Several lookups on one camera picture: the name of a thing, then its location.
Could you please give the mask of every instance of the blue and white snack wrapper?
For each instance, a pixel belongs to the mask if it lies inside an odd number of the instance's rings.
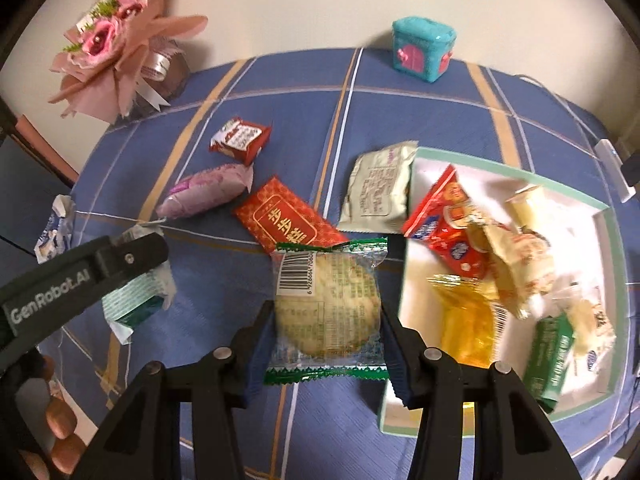
[[[38,243],[33,250],[39,264],[43,264],[71,248],[76,204],[70,196],[58,195],[55,197],[51,209],[47,226],[38,238]]]
[[[151,233],[162,235],[158,225],[139,224],[126,230],[115,244],[129,242]],[[134,329],[158,310],[168,309],[176,288],[169,261],[131,280],[102,298],[104,319],[120,344],[131,343]]]

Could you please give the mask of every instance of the human hand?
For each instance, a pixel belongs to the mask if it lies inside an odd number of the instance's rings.
[[[48,383],[53,377],[55,364],[49,356],[44,356],[44,360],[46,365],[42,378]],[[56,437],[51,449],[51,461],[61,473],[70,475],[86,449],[84,442],[74,433],[78,418],[63,399],[54,396],[49,401],[45,418],[51,433]],[[20,454],[38,480],[49,480],[49,471],[39,455],[28,451],[21,451]]]

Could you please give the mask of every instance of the open box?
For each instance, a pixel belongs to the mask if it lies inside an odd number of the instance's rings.
[[[550,420],[566,418],[602,402],[613,393],[623,371],[628,337],[625,258],[612,210],[580,191],[528,171],[461,153],[419,148],[412,169],[410,212],[449,164],[456,168],[460,184],[471,200],[497,221],[512,223],[504,209],[504,201],[529,184],[543,186],[546,197],[553,202],[552,206],[571,219],[570,229],[575,238],[566,236],[566,230],[560,230],[564,235],[559,234],[549,240],[558,275],[554,290],[544,297],[537,312],[529,319],[516,320],[509,315],[497,357],[510,364],[522,378],[536,321],[553,313],[551,297],[558,288],[573,280],[588,282],[598,291],[616,330],[615,346],[604,358],[590,384],[575,388],[568,379]],[[434,274],[450,273],[439,257],[423,243],[407,240],[398,317],[402,325],[417,330],[427,346],[438,346],[440,343],[442,316],[442,308],[427,278]],[[472,436],[473,405],[465,406],[463,413],[463,435]],[[379,414],[380,430],[389,434],[417,436],[421,416],[422,410],[409,411],[402,405],[387,381]]]

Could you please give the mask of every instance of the red snack package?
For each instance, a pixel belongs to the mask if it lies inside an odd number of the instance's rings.
[[[423,241],[447,265],[465,278],[484,278],[488,251],[481,230],[471,236],[469,215],[476,207],[458,183],[456,170],[449,165],[402,226],[406,238]]]
[[[271,135],[270,126],[248,123],[240,117],[227,121],[211,137],[210,152],[220,152],[250,166]]]
[[[331,247],[349,241],[276,176],[234,214],[268,253],[280,242]]]

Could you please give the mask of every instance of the purple snack package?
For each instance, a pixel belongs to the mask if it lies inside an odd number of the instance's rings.
[[[193,216],[219,206],[251,191],[254,167],[243,164],[223,164],[187,176],[167,194],[156,212],[160,218],[183,218]]]

